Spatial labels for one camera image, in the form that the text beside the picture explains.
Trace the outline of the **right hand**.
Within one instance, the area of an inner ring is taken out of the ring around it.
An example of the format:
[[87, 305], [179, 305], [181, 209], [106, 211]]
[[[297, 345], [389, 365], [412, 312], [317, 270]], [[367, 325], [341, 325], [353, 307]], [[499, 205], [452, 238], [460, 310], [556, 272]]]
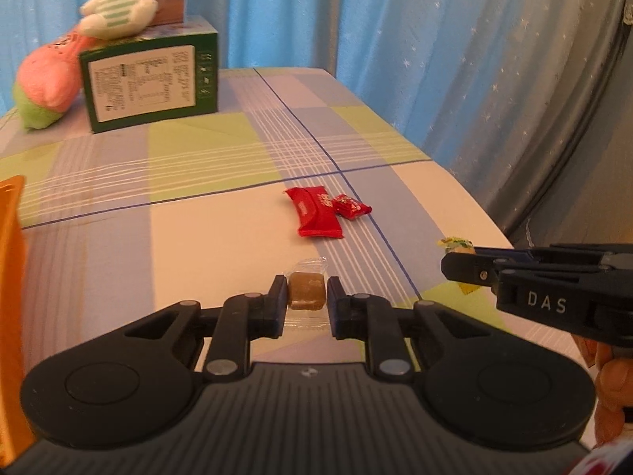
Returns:
[[596, 367], [598, 404], [594, 414], [594, 434], [599, 446], [618, 439], [624, 432], [625, 409], [633, 399], [632, 359], [616, 357], [606, 343], [573, 334], [576, 346], [588, 367]]

